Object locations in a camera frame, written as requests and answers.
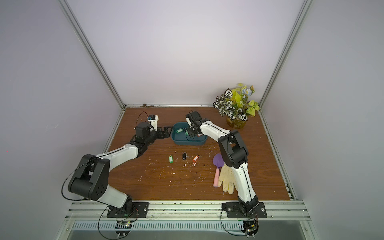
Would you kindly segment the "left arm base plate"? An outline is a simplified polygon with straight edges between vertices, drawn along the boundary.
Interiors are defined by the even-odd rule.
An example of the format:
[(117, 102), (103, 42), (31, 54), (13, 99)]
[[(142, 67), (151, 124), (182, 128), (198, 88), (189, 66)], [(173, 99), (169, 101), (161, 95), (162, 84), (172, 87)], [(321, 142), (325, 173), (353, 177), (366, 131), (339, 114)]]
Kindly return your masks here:
[(129, 202), (122, 208), (109, 206), (107, 218), (146, 218), (149, 202)]

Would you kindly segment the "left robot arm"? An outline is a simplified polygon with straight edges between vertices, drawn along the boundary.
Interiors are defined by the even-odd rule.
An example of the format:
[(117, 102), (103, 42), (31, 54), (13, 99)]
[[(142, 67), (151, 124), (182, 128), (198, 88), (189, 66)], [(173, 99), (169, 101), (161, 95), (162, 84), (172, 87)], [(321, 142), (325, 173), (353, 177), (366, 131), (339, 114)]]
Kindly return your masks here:
[(172, 127), (156, 127), (154, 121), (139, 123), (136, 134), (124, 146), (100, 155), (84, 155), (72, 173), (68, 191), (89, 200), (106, 204), (125, 215), (134, 207), (132, 198), (109, 185), (110, 171), (142, 156), (156, 140), (171, 136)]

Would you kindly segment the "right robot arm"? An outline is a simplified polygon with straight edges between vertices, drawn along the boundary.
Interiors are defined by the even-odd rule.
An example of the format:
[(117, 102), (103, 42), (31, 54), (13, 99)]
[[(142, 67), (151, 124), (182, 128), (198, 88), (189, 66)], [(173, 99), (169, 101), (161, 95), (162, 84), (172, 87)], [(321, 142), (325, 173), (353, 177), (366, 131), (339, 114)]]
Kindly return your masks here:
[(186, 115), (188, 133), (205, 135), (217, 141), (225, 164), (232, 170), (237, 183), (240, 210), (250, 215), (259, 205), (248, 171), (249, 151), (237, 130), (223, 129), (194, 111)]

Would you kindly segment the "potted plant in yellow vase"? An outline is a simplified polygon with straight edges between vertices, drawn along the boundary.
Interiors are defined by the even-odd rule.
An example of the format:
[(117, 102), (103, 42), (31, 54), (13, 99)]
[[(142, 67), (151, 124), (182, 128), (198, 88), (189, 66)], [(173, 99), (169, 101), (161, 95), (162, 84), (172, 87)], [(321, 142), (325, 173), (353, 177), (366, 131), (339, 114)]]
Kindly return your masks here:
[(234, 129), (243, 128), (249, 117), (255, 117), (261, 110), (259, 103), (250, 100), (255, 88), (243, 83), (237, 84), (233, 89), (227, 89), (223, 94), (216, 97), (213, 107), (218, 110), (222, 117), (227, 118), (227, 124)]

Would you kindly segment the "aluminium front rail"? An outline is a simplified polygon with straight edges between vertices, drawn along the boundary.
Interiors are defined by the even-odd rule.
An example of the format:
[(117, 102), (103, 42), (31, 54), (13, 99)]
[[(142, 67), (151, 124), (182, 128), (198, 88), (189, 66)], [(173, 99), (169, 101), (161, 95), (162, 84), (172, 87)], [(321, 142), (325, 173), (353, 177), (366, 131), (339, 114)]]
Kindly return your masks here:
[[(242, 214), (235, 201), (134, 201), (132, 217), (139, 220), (295, 220), (309, 221), (310, 215), (303, 201), (263, 201), (249, 215)], [(120, 220), (128, 214), (109, 213), (107, 206), (94, 201), (74, 202), (65, 220)]]

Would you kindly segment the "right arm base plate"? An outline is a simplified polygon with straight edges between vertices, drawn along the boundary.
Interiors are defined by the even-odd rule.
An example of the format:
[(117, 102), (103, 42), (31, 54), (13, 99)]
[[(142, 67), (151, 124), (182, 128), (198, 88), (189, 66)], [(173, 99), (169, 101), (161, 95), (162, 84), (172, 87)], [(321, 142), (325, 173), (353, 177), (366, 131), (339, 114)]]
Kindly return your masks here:
[(266, 219), (268, 217), (267, 210), (263, 202), (259, 202), (253, 207), (242, 205), (240, 202), (226, 202), (222, 203), (222, 210), (226, 213), (226, 216), (229, 219)]

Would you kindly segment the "teal plastic storage box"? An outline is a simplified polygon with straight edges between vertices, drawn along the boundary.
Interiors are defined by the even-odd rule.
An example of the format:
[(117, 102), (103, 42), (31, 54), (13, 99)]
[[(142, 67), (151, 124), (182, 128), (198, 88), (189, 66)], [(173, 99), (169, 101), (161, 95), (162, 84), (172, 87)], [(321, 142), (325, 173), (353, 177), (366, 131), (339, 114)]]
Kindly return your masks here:
[[(179, 122), (174, 124), (171, 138), (176, 145), (180, 146), (202, 146), (208, 137), (205, 135), (190, 137), (187, 132), (188, 123)], [(176, 133), (178, 129), (183, 129), (181, 133)]]

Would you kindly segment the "controller board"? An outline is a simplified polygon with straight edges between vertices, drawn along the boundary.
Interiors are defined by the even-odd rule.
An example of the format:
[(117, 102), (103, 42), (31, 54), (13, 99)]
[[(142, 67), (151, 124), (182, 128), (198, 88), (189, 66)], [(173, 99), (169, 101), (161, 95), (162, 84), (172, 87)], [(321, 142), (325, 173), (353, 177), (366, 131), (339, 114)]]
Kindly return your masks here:
[(119, 238), (125, 238), (132, 230), (133, 224), (129, 221), (117, 221), (115, 225), (115, 233)]
[(255, 218), (247, 219), (246, 221), (243, 221), (243, 227), (246, 237), (254, 238), (259, 231), (259, 221)]

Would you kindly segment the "left controller board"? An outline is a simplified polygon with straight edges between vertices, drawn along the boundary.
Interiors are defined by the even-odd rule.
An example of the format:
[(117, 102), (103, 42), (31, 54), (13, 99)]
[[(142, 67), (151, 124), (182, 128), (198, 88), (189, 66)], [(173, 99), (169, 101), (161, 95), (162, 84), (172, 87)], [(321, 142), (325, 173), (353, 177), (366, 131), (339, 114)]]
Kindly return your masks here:
[(125, 238), (132, 230), (133, 224), (129, 221), (117, 221), (115, 225), (115, 233), (119, 238)]

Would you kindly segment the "right controller board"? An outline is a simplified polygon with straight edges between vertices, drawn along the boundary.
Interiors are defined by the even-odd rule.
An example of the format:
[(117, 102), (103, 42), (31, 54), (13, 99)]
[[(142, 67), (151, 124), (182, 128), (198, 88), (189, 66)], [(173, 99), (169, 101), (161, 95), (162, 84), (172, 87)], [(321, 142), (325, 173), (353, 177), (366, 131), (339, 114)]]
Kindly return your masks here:
[(254, 238), (259, 231), (259, 221), (255, 218), (247, 219), (246, 221), (243, 221), (243, 227), (246, 237)]

